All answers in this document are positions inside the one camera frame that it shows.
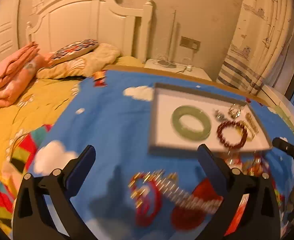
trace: white tray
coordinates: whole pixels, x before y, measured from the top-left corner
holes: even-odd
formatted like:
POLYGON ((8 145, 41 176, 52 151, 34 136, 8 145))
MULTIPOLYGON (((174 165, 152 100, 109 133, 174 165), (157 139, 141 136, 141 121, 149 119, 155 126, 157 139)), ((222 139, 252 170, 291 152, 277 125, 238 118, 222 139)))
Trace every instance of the white tray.
MULTIPOLYGON (((237 152, 254 153, 270 150, 272 148, 271 140, 255 113, 246 102, 199 90, 156 83, 151 111, 150 152, 153 153, 156 150, 158 154, 159 150, 196 151, 201 144, 206 144, 213 153, 229 152, 217 138, 216 131, 221 122, 215 119, 214 113, 215 110, 219 110, 225 114, 229 120, 232 120, 228 115, 228 110, 234 103, 243 106, 240 116, 235 121, 244 120, 248 123, 245 119, 245 115, 249 112, 259 129, 259 133, 255 134, 254 139, 252 141, 246 141, 244 147, 237 150, 237 152), (209 137, 204 141, 189 141, 179 135, 173 128, 171 122, 172 113, 176 108, 184 105, 201 109, 210 118, 211 132, 209 137)), ((202 129, 201 123, 192 116, 182 116, 180 121, 191 129, 202 129)), ((236 144, 240 142, 241 139, 241 135, 232 127, 224 129, 223 135, 231 144, 236 144)))

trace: white headboard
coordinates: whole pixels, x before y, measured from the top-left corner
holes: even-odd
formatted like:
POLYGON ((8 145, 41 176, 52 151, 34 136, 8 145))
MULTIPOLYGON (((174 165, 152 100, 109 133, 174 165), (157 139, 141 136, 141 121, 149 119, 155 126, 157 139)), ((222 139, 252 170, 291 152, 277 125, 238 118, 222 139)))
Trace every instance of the white headboard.
POLYGON ((52 0, 39 12, 33 28, 27 23, 27 41, 39 44, 42 53, 53 52, 75 41, 96 39, 120 49, 123 56, 146 61, 152 0, 142 9, 124 8, 115 0, 52 0), (141 17, 136 26, 136 17, 141 17), (134 35, 137 47, 133 55, 134 35))

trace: blue bedsheet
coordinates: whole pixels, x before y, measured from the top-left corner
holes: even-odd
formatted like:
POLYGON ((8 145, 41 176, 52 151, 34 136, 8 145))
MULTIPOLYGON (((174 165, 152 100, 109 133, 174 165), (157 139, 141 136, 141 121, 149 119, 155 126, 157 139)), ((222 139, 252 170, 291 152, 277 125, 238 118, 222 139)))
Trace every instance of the blue bedsheet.
MULTIPOLYGON (((130 199, 128 182, 139 171, 165 169, 178 172, 180 186, 189 192, 205 177, 197 160, 165 158, 148 155, 151 102, 124 96, 129 87, 153 87, 155 82, 179 85, 217 93, 240 100, 244 97, 212 86, 142 73, 107 71, 107 87, 97 88, 91 78, 80 83, 80 92, 51 129, 42 147, 53 140, 61 141, 67 151, 81 153, 88 145, 97 152, 89 172, 72 204, 98 239, 112 240, 194 240, 204 222, 195 230, 176 231, 170 222, 174 205, 164 201, 161 212, 147 228, 135 225, 135 207, 130 199), (83 113, 76 113, 83 108, 83 113)), ((271 139, 286 137, 294 145, 294 135, 282 119, 266 106, 253 101, 255 113, 263 122, 271 139)), ((278 190, 288 198, 294 185, 294 161, 273 149, 266 159, 278 190)), ((33 164, 29 172, 35 176, 33 164)), ((57 228, 66 234, 50 198, 46 198, 57 228)))

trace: nightstand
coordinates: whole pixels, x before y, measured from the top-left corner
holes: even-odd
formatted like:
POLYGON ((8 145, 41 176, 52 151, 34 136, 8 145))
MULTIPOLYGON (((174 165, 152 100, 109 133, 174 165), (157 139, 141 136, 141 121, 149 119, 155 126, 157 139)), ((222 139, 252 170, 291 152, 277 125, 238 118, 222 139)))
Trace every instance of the nightstand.
MULTIPOLYGON (((179 64, 179 63, 173 63, 170 67, 164 67, 164 66, 158 64, 157 59, 152 59, 152 58, 148 59, 145 64, 145 68, 164 70, 164 71, 169 71, 172 73, 177 73, 179 71, 183 71, 184 69, 186 69, 186 67, 187 67, 187 65, 183 65, 183 64, 179 64)), ((185 71, 179 72, 179 73, 187 75, 187 76, 192 76, 192 77, 196 77, 196 78, 203 78, 203 79, 212 81, 203 69, 197 68, 194 66, 192 67, 191 71, 188 71, 186 69, 185 71)))

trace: green bangle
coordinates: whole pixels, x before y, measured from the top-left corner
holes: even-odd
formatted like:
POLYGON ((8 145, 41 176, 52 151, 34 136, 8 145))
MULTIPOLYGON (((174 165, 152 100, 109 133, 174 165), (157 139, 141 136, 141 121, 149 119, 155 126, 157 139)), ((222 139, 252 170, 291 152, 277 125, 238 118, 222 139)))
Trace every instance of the green bangle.
POLYGON ((171 122, 175 130, 184 138, 189 139, 190 141, 203 141, 208 138, 211 130, 211 121, 210 118, 200 109, 193 106, 180 106, 173 112, 171 116, 171 122), (184 127, 179 121, 183 115, 191 115, 198 119, 204 129, 200 132, 192 131, 184 127))

